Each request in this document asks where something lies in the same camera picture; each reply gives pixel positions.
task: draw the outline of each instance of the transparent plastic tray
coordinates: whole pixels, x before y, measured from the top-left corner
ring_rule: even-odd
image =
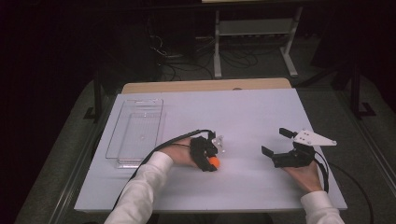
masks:
[[[106,158],[117,168],[137,168],[156,147],[163,100],[126,100],[108,145]]]

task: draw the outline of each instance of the dark background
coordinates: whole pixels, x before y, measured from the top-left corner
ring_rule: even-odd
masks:
[[[94,3],[137,6],[133,1]],[[1,223],[15,220],[94,71],[99,70],[107,94],[126,82],[159,77],[158,58],[149,49],[149,13],[83,10],[91,6],[89,1],[1,2]],[[352,58],[396,111],[395,12],[387,0],[311,6],[304,9],[297,35],[322,37],[313,65],[326,68]],[[151,28],[189,52],[192,37],[212,35],[208,15],[213,11],[158,14]]]

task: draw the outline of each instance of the table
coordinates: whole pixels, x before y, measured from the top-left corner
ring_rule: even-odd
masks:
[[[76,210],[111,210],[134,171],[115,169],[106,159],[120,105],[125,99],[154,98],[163,99],[166,113],[163,142],[196,129],[210,129],[224,136],[226,150],[218,155],[221,166],[214,173],[174,166],[154,212],[274,212],[302,208],[302,191],[261,154],[261,145],[275,153],[289,151],[291,140],[278,134],[278,128],[298,132],[312,127],[296,90],[286,79],[259,78],[127,84],[113,106]],[[332,173],[329,182],[332,203],[346,209]]]

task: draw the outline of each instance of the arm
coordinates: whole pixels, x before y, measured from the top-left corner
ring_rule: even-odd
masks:
[[[188,146],[190,138],[178,143]],[[105,223],[146,223],[152,213],[156,192],[165,184],[167,173],[174,163],[196,166],[187,147],[170,146],[154,152],[149,161],[139,168],[134,179],[126,184]]]
[[[307,192],[301,199],[306,212],[306,223],[344,223],[338,209],[332,206],[329,196],[322,189],[318,176],[318,167],[314,161],[309,166],[299,168],[285,167],[283,170],[291,175],[300,187]]]

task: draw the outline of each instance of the white metal frame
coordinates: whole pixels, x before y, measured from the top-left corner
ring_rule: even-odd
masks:
[[[288,67],[291,77],[297,77],[298,73],[294,67],[293,61],[289,55],[291,44],[297,31],[300,21],[302,7],[298,7],[293,18],[287,19],[271,19],[271,20],[254,20],[254,21],[221,21],[219,19],[219,11],[216,11],[215,26],[215,55],[214,69],[215,78],[221,78],[221,64],[219,56],[219,37],[221,35],[272,35],[287,34],[288,42],[280,48],[280,51]]]

